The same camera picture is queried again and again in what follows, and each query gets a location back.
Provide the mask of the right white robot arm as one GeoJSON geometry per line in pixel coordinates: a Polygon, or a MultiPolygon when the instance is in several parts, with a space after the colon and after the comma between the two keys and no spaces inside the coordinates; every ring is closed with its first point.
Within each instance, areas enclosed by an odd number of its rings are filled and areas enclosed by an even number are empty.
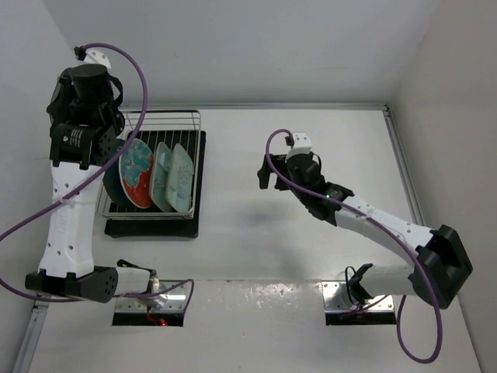
{"type": "Polygon", "coordinates": [[[473,272],[455,229],[416,225],[375,208],[344,186],[326,181],[321,161],[312,153],[265,156],[257,172],[260,189],[268,188],[271,174],[276,174],[275,188],[291,191],[314,218],[358,233],[404,260],[400,266],[365,263],[357,269],[348,280],[355,302],[389,293],[414,295],[447,309],[473,272]]]}

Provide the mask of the light teal divided rectangular plate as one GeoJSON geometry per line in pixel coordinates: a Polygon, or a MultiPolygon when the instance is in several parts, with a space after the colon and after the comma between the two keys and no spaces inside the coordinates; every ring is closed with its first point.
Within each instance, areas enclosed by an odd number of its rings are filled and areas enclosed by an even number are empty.
{"type": "Polygon", "coordinates": [[[160,142],[154,153],[149,194],[155,206],[163,212],[171,211],[166,192],[171,162],[172,151],[164,142],[160,142]]]}

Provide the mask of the round dark teal plate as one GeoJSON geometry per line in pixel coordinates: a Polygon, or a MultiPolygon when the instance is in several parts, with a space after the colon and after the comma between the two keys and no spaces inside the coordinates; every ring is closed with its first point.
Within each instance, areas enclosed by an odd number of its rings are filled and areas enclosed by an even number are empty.
{"type": "Polygon", "coordinates": [[[124,193],[120,181],[119,159],[117,159],[105,172],[103,186],[108,197],[118,207],[132,207],[133,204],[124,193]]]}

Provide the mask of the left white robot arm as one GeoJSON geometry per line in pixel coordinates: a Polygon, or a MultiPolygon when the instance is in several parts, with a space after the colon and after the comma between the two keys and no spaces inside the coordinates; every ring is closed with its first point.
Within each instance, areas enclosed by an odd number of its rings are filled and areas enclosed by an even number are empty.
{"type": "Polygon", "coordinates": [[[124,128],[122,99],[113,92],[121,88],[101,64],[67,68],[57,80],[47,107],[56,208],[40,264],[26,275],[28,290],[102,303],[150,291],[153,270],[122,260],[115,267],[96,266],[92,255],[99,183],[124,128]]]}

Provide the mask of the red and teal round plate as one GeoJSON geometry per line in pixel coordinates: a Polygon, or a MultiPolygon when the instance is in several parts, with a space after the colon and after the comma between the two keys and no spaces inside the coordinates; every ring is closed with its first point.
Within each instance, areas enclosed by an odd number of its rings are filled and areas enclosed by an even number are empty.
{"type": "Polygon", "coordinates": [[[153,204],[150,197],[151,171],[154,155],[145,142],[135,138],[119,159],[119,178],[127,199],[137,208],[153,204]]]}

